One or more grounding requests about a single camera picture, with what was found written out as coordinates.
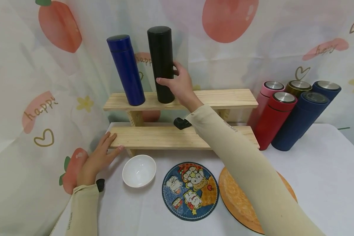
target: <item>white bowl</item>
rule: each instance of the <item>white bowl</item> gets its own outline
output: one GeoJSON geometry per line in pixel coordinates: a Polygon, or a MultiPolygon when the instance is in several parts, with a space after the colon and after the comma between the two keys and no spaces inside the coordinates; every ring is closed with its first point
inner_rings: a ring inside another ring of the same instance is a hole
{"type": "Polygon", "coordinates": [[[140,188],[149,184],[156,174],[156,162],[147,155],[131,158],[123,167],[122,178],[132,188],[140,188]]]}

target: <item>cork mat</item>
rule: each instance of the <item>cork mat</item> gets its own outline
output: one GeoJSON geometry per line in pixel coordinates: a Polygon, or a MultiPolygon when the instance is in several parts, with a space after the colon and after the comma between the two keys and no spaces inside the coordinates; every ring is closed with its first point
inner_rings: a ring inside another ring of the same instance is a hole
{"type": "Polygon", "coordinates": [[[184,221],[198,221],[207,217],[216,207],[219,187],[206,167],[184,162],[166,174],[162,195],[172,214],[184,221]]]}
{"type": "MultiPolygon", "coordinates": [[[[281,177],[288,191],[291,193],[291,196],[297,202],[295,193],[290,184],[283,178],[283,176],[280,174],[279,176],[281,177]]],[[[219,189],[220,196],[222,197],[225,206],[232,214],[232,216],[237,219],[237,221],[257,233],[265,234],[261,228],[261,224],[257,219],[252,205],[250,204],[244,192],[234,181],[226,167],[224,167],[220,173],[219,189]]]]}

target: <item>white tablecloth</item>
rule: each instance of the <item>white tablecloth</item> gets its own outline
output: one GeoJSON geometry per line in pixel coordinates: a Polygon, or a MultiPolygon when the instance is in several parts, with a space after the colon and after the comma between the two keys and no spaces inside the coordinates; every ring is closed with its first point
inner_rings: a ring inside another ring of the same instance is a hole
{"type": "MultiPolygon", "coordinates": [[[[122,168],[129,159],[126,154],[98,176],[106,180],[98,209],[100,236],[259,235],[236,221],[221,199],[207,218],[195,222],[180,220],[164,205],[162,182],[178,163],[200,163],[219,181],[224,165],[214,152],[139,152],[152,156],[157,164],[156,177],[145,188],[130,188],[123,182],[122,168]]],[[[293,187],[299,205],[326,235],[354,235],[354,146],[335,127],[314,124],[290,151],[269,146],[263,153],[293,187]]],[[[65,234],[69,215],[70,203],[52,236],[65,234]]]]}

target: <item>blue denim coaster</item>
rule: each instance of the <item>blue denim coaster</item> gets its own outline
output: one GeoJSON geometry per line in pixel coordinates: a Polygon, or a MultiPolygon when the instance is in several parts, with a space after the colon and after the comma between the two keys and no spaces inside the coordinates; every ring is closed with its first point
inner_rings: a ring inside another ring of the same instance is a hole
{"type": "Polygon", "coordinates": [[[165,176],[162,194],[171,213],[184,221],[198,221],[216,207],[219,187],[206,167],[183,162],[170,169],[165,176]]]}

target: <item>hand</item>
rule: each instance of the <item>hand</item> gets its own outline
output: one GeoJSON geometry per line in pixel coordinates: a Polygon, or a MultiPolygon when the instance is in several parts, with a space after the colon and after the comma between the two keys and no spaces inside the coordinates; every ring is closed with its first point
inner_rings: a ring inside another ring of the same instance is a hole
{"type": "Polygon", "coordinates": [[[156,82],[160,85],[167,86],[181,105],[186,107],[190,112],[194,112],[198,107],[203,106],[203,103],[193,91],[193,84],[189,72],[179,62],[174,62],[174,66],[177,69],[174,70],[174,74],[177,75],[177,78],[156,78],[156,82]]]}
{"type": "Polygon", "coordinates": [[[108,148],[110,144],[115,140],[117,134],[110,136],[110,132],[107,132],[98,142],[98,145],[94,152],[89,156],[81,171],[77,175],[77,186],[80,185],[92,185],[96,181],[97,174],[108,167],[110,163],[120,154],[124,146],[119,146],[108,154],[108,148]]]}

